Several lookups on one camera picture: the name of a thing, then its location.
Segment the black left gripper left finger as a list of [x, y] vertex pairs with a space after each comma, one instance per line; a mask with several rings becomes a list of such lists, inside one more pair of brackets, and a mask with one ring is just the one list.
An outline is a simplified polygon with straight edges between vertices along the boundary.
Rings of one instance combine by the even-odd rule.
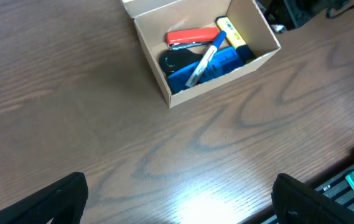
[[84, 173], [73, 172], [0, 210], [0, 224], [79, 224], [88, 199]]

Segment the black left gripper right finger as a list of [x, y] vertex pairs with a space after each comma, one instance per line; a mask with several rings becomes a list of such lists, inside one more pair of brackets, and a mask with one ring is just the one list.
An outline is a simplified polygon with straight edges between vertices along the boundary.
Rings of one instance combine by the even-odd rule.
[[271, 198], [280, 224], [354, 224], [353, 210], [285, 173], [277, 175]]

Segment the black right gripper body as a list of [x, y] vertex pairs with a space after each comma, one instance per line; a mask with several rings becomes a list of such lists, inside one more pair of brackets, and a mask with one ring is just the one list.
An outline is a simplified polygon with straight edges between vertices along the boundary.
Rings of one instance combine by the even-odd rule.
[[264, 17], [270, 25], [283, 25], [287, 30], [298, 29], [326, 9], [339, 10], [349, 0], [271, 0]]

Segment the yellow highlighter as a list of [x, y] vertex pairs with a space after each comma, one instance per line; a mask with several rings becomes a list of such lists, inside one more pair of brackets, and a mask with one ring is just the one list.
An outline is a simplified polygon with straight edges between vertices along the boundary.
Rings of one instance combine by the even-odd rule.
[[236, 50], [237, 54], [244, 64], [250, 63], [250, 61], [256, 58], [255, 54], [248, 47], [245, 40], [240, 33], [234, 27], [232, 22], [226, 16], [220, 16], [216, 18], [216, 25], [220, 30], [226, 32], [226, 39], [231, 46]]

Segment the blue plastic holder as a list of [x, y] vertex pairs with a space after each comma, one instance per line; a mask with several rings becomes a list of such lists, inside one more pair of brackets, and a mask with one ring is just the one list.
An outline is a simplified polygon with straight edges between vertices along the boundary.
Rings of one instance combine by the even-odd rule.
[[[169, 75], [169, 86], [173, 94], [176, 94], [182, 90], [186, 90], [188, 87], [185, 83], [195, 70], [199, 61], [186, 65], [177, 70], [173, 74]], [[219, 50], [209, 62], [204, 73], [199, 78], [197, 84], [208, 82], [212, 79], [223, 76], [232, 72], [236, 68], [240, 68], [244, 65], [239, 55], [233, 47], [227, 47]]]

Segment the blue whiteboard marker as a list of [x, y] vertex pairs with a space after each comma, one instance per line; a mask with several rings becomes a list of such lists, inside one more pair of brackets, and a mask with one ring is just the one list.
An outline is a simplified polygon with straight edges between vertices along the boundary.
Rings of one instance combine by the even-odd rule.
[[215, 40], [212, 42], [211, 46], [209, 46], [209, 48], [203, 55], [202, 59], [199, 61], [190, 78], [187, 80], [185, 86], [191, 88], [197, 84], [199, 78], [202, 76], [209, 62], [212, 60], [214, 54], [218, 51], [225, 38], [226, 32], [221, 30]]

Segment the red stapler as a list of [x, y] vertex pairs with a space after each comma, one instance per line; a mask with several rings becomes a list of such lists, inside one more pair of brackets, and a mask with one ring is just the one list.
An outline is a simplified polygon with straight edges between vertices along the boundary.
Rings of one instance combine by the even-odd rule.
[[187, 49], [211, 44], [219, 32], [216, 27], [178, 30], [167, 33], [165, 40], [169, 50]]

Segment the black correction tape dispenser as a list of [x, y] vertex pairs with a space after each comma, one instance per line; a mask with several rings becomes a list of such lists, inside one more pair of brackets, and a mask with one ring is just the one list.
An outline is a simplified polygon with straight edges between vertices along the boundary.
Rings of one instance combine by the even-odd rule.
[[170, 75], [202, 57], [202, 54], [193, 53], [188, 49], [166, 50], [159, 57], [159, 65], [165, 74]]

